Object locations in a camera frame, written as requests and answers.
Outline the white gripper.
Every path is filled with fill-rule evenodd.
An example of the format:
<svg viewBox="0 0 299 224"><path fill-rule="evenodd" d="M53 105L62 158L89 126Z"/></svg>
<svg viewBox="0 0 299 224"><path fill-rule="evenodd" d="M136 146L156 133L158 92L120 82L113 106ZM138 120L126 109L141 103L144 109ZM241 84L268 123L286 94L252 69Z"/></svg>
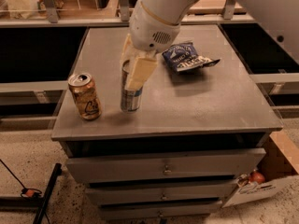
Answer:
<svg viewBox="0 0 299 224"><path fill-rule="evenodd" d="M172 45L179 33L180 25L161 21L150 14L142 0L138 0L129 26L130 34L126 36L122 47L120 67L126 62L129 63L125 89L137 91L157 67L156 51L164 51Z"/></svg>

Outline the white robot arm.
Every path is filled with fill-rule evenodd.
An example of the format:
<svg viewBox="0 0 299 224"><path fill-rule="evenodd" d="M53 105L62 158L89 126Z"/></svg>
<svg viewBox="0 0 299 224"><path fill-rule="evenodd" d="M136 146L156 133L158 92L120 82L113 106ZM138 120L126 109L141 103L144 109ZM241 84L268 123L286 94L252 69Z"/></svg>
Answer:
<svg viewBox="0 0 299 224"><path fill-rule="evenodd" d="M121 59L129 63L125 89L139 90L155 68L157 52L178 36L189 9L200 0L137 0ZM229 20L235 6L246 12L295 60L299 61L299 0L226 0L222 16Z"/></svg>

